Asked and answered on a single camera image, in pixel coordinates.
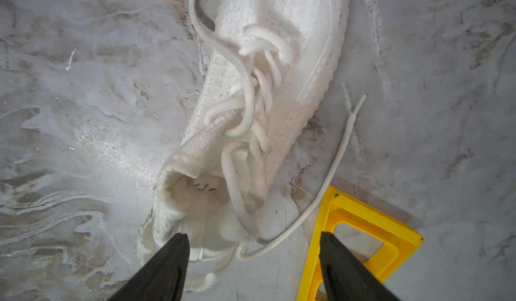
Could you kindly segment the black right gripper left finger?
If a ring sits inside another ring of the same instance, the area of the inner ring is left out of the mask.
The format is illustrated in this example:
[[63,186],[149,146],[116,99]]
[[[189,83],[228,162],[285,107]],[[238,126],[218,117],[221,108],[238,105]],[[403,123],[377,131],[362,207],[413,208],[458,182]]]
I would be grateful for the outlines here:
[[110,301],[181,300],[189,262],[189,239],[174,235]]

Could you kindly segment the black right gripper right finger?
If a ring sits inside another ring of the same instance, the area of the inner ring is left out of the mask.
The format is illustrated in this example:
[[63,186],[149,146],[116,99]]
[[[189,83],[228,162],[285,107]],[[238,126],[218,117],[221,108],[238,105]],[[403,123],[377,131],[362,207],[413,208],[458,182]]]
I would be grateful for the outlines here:
[[399,301],[333,233],[321,233],[320,248],[321,271],[329,300]]

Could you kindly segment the white sneaker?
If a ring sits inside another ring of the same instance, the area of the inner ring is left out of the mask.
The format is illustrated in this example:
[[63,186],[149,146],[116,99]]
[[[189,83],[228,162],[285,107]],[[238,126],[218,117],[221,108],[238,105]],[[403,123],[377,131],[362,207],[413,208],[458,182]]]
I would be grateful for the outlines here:
[[264,239],[259,215],[289,150],[337,69],[350,0],[221,0],[214,28],[188,0],[198,38],[212,53],[180,147],[162,167],[142,225],[148,262],[173,235],[189,239],[189,261],[217,263],[185,280],[187,292],[216,285],[234,259],[257,258],[288,238],[321,202],[345,153],[356,115],[318,194],[282,233]]

